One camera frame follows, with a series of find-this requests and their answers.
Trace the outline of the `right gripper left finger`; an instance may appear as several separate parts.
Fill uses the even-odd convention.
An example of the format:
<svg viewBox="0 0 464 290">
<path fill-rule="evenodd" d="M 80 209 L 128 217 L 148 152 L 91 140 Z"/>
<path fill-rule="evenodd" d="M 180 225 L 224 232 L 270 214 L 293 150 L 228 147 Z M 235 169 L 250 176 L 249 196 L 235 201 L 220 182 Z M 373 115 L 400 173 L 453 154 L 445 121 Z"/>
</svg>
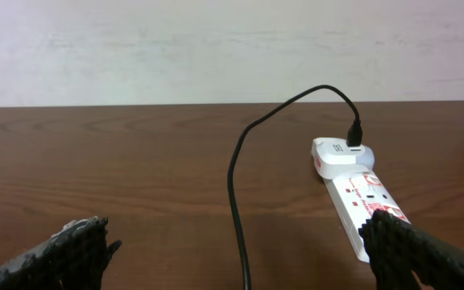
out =
<svg viewBox="0 0 464 290">
<path fill-rule="evenodd" d="M 73 220 L 0 266 L 0 290 L 100 290 L 120 240 L 106 241 L 106 217 Z"/>
</svg>

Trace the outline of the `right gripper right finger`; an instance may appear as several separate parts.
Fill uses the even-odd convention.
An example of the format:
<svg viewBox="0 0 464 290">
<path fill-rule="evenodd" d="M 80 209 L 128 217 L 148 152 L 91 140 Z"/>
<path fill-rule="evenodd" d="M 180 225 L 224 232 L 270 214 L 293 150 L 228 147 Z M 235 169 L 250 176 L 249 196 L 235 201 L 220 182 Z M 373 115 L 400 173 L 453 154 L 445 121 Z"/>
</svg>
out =
<svg viewBox="0 0 464 290">
<path fill-rule="evenodd" d="M 464 251 L 382 210 L 358 233 L 378 290 L 464 289 Z"/>
</svg>

